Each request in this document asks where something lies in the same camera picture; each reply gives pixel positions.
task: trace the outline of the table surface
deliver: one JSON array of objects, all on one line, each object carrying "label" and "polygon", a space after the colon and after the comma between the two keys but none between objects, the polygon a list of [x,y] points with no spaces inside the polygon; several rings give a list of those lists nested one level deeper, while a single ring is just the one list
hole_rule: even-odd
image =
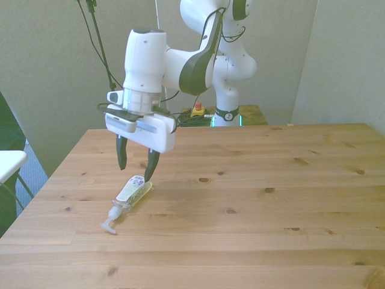
[{"label": "table surface", "polygon": [[365,124],[179,128],[153,190],[103,222],[147,149],[87,131],[0,239],[0,288],[385,288],[385,139]]},{"label": "table surface", "polygon": [[27,159],[24,151],[0,151],[0,182],[5,182]]}]

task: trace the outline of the red button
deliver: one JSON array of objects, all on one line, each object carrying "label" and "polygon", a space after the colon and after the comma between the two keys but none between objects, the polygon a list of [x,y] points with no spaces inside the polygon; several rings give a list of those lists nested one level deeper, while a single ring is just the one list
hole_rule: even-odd
[{"label": "red button", "polygon": [[200,110],[200,109],[202,108],[202,103],[201,103],[200,101],[197,101],[197,102],[195,103],[195,108],[196,108],[197,110]]}]

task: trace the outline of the white wall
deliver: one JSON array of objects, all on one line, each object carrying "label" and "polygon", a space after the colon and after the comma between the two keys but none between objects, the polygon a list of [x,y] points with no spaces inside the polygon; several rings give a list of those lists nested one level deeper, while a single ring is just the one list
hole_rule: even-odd
[{"label": "white wall", "polygon": [[[74,0],[0,0],[0,7],[0,90],[50,175],[87,129],[105,127],[96,105],[106,102],[106,72]],[[128,34],[156,26],[155,0],[97,0],[96,17],[110,69],[123,82]]]},{"label": "white wall", "polygon": [[385,135],[385,1],[319,0],[292,122]]},{"label": "white wall", "polygon": [[[157,0],[160,28],[172,48],[194,51],[200,36],[183,22],[179,0]],[[241,104],[257,104],[269,124],[291,120],[309,43],[317,0],[254,0],[245,21],[244,46],[257,61],[257,75],[233,82]],[[169,91],[170,97],[175,91]],[[170,101],[172,112],[193,105],[195,97],[180,95]],[[215,106],[215,91],[201,95],[204,106]]]}]

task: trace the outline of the white chair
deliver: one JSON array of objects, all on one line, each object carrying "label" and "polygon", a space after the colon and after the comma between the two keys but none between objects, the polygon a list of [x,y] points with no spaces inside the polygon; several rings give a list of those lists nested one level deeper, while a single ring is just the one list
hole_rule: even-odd
[{"label": "white chair", "polygon": [[[4,182],[13,175],[21,166],[27,161],[28,156],[24,151],[0,151],[0,185],[3,185],[12,196],[15,196],[17,203],[24,209],[19,199],[14,195],[14,192],[8,188]],[[24,186],[25,190],[31,196],[34,197],[31,190],[28,188],[22,177],[17,174],[17,178]]]}]

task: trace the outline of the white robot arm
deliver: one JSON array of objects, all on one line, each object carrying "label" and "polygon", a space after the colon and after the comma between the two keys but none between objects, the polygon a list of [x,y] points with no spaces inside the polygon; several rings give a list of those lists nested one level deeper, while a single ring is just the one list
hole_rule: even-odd
[{"label": "white robot arm", "polygon": [[[146,181],[152,176],[159,153],[174,148],[175,119],[154,110],[159,106],[162,86],[199,95],[211,86],[214,76],[218,100],[221,97],[217,111],[218,108],[221,111],[238,108],[238,95],[229,95],[224,82],[251,77],[255,74],[256,64],[245,53],[242,43],[222,44],[224,41],[220,40],[222,35],[240,35],[238,22],[247,17],[250,6],[251,0],[181,0],[183,20],[191,29],[202,33],[199,50],[194,52],[169,48],[165,32],[159,29],[135,28],[131,31],[126,48],[123,90],[109,92],[107,99],[112,104],[103,109],[106,127],[117,134],[121,169],[126,166],[127,139],[149,148]],[[228,57],[218,57],[218,47]]]}]

